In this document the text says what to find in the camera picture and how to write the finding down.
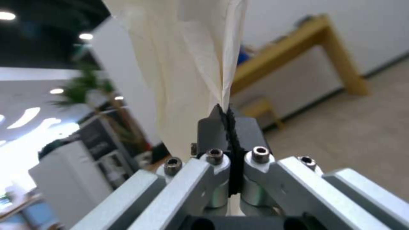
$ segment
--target green leaves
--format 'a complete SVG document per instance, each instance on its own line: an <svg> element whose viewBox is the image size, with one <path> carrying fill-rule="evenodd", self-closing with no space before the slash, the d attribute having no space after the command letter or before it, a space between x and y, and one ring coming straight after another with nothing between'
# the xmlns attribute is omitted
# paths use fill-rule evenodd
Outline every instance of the green leaves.
<svg viewBox="0 0 409 230"><path fill-rule="evenodd" d="M60 108L69 108L77 104L87 103L88 89L75 80L70 81L67 85L61 88L64 90L64 92L59 95L61 100L51 101L51 104Z"/></svg>
<svg viewBox="0 0 409 230"><path fill-rule="evenodd" d="M98 76L95 74L91 65L81 64L80 71L81 76L73 78L73 82L87 90L96 90L99 88Z"/></svg>
<svg viewBox="0 0 409 230"><path fill-rule="evenodd" d="M80 64L81 75L72 78L67 85L61 87L64 92L60 94L60 101L50 103L60 108L69 108L76 104L87 104L87 93L92 90L99 90L103 94L110 95L115 92L108 79L99 79L94 72L95 67L88 64Z"/></svg>
<svg viewBox="0 0 409 230"><path fill-rule="evenodd" d="M111 81L108 79L103 79L99 84L99 89L106 94L113 93L115 91L114 86L111 84Z"/></svg>

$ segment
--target ceiling light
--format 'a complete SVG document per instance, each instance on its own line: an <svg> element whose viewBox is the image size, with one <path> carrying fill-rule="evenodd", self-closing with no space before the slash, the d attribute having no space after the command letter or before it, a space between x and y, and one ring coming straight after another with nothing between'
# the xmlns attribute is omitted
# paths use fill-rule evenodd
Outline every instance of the ceiling light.
<svg viewBox="0 0 409 230"><path fill-rule="evenodd" d="M61 123L61 119L55 117L44 119L41 124L36 128L36 130L46 130L53 124Z"/></svg>
<svg viewBox="0 0 409 230"><path fill-rule="evenodd" d="M60 88L50 90L50 93L51 93L51 94L60 94L60 93L63 93L63 92L64 92L64 90L63 90L63 89L60 89Z"/></svg>
<svg viewBox="0 0 409 230"><path fill-rule="evenodd" d="M14 129L21 127L31 121L40 112L40 107L28 108L24 111L23 116L20 117L14 124L7 127L7 129Z"/></svg>
<svg viewBox="0 0 409 230"><path fill-rule="evenodd" d="M83 33L79 35L79 38L83 40L91 40L94 36L92 34Z"/></svg>
<svg viewBox="0 0 409 230"><path fill-rule="evenodd" d="M0 12L0 20L13 20L16 15L10 12Z"/></svg>

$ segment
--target hex socket screw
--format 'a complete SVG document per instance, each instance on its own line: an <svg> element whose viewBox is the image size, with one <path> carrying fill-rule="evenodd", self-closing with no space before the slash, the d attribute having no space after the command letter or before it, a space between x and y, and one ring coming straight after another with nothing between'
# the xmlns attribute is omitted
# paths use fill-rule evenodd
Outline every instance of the hex socket screw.
<svg viewBox="0 0 409 230"><path fill-rule="evenodd" d="M259 164L267 163L269 156L270 151L263 146L256 146L252 150L252 159Z"/></svg>
<svg viewBox="0 0 409 230"><path fill-rule="evenodd" d="M317 167L317 163L315 162L314 159L312 159L309 156L299 156L297 157L297 159L301 161L301 163L303 163L305 166L310 168L312 171L315 171L315 168Z"/></svg>
<svg viewBox="0 0 409 230"><path fill-rule="evenodd" d="M164 165L165 174L168 176L176 175L182 168L182 160L178 157L171 157L166 160Z"/></svg>
<svg viewBox="0 0 409 230"><path fill-rule="evenodd" d="M220 165L223 162L223 151L221 149L209 149L206 152L206 161L211 165Z"/></svg>

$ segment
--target beige floor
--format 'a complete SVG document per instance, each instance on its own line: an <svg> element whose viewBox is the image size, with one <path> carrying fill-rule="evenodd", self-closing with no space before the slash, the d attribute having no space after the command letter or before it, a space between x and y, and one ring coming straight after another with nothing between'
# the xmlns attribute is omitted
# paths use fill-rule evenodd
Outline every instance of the beige floor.
<svg viewBox="0 0 409 230"><path fill-rule="evenodd" d="M276 159L309 155L324 171L349 167L409 201L409 60L368 84L370 96L337 95L266 139Z"/></svg>

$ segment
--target tissue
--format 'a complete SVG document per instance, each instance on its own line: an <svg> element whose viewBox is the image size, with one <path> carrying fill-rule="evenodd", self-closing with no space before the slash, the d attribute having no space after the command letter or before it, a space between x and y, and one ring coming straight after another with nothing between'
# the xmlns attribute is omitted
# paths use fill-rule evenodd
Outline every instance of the tissue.
<svg viewBox="0 0 409 230"><path fill-rule="evenodd" d="M187 161L197 122L229 105L245 0L104 0L155 93L159 136Z"/></svg>

